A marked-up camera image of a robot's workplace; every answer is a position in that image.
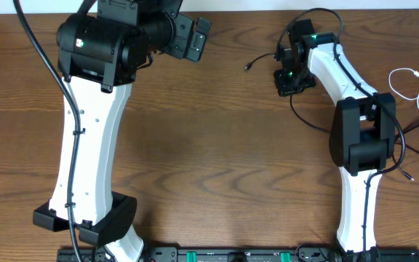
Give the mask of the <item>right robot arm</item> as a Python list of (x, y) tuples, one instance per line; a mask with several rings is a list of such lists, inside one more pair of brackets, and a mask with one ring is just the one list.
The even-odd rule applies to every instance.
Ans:
[(317, 33), (310, 20), (287, 26), (290, 48), (276, 48), (282, 69), (274, 72), (281, 97), (292, 97), (321, 82), (335, 104), (329, 150), (342, 183), (336, 239), (343, 261), (378, 258), (374, 234), (378, 185), (394, 151), (396, 105), (378, 93), (343, 54), (335, 34)]

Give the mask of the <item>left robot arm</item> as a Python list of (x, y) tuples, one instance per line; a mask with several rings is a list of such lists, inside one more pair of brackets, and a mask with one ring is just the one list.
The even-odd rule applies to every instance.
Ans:
[(50, 231), (68, 230), (74, 244), (105, 248), (117, 261), (138, 261), (144, 249), (132, 222), (134, 197), (111, 188), (121, 116), (139, 70), (154, 53), (201, 59), (211, 24), (180, 13), (180, 1), (91, 1), (57, 30), (58, 62), (50, 66), (64, 94), (57, 183), (33, 212)]

